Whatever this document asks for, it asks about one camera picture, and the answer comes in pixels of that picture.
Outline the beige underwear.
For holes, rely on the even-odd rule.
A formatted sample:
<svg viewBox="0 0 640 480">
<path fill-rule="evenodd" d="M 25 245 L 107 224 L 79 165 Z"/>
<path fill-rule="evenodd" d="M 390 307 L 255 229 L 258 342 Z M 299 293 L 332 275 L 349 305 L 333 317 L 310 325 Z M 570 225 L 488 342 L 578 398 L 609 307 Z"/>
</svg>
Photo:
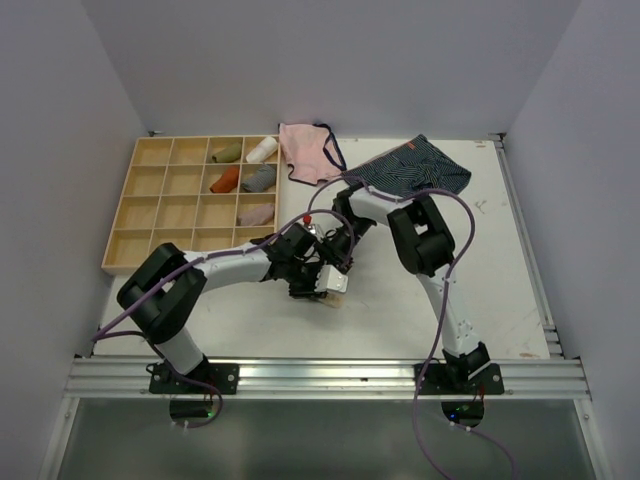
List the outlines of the beige underwear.
<svg viewBox="0 0 640 480">
<path fill-rule="evenodd" d="M 344 296 L 339 294 L 328 294 L 321 302 L 331 308 L 340 308 L 344 303 Z"/>
</svg>

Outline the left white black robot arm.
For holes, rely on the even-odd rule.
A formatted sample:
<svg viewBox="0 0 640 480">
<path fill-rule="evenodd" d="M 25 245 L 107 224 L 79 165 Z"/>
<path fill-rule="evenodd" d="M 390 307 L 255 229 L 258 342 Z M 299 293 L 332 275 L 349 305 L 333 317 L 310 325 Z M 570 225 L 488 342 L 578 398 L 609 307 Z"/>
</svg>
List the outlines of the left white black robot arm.
<svg viewBox="0 0 640 480">
<path fill-rule="evenodd" d="M 324 298 L 341 277 L 324 253 L 322 242 L 300 224 L 273 238 L 202 255 L 165 243 L 124 284 L 117 302 L 173 369 L 175 384 L 193 393 L 208 379 L 208 361 L 186 327 L 199 297 L 230 285 L 283 280 L 293 298 Z"/>
</svg>

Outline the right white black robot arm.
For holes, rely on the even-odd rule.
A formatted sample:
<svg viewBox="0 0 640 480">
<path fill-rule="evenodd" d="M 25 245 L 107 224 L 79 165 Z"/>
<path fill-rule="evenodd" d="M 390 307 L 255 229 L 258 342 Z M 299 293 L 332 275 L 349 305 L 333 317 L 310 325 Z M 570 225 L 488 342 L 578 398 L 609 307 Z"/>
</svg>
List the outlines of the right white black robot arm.
<svg viewBox="0 0 640 480">
<path fill-rule="evenodd" d="M 489 367 L 490 356 L 464 300 L 452 288 L 455 267 L 474 239 L 473 215 L 468 215 L 469 237 L 457 250 L 453 234 L 428 193 L 402 199 L 359 183 L 340 191 L 332 209 L 358 235 L 375 224 L 389 228 L 402 266 L 416 276 L 438 314 L 436 342 L 443 347 L 444 362 L 428 367 L 423 376 L 457 392 L 470 391 Z"/>
</svg>

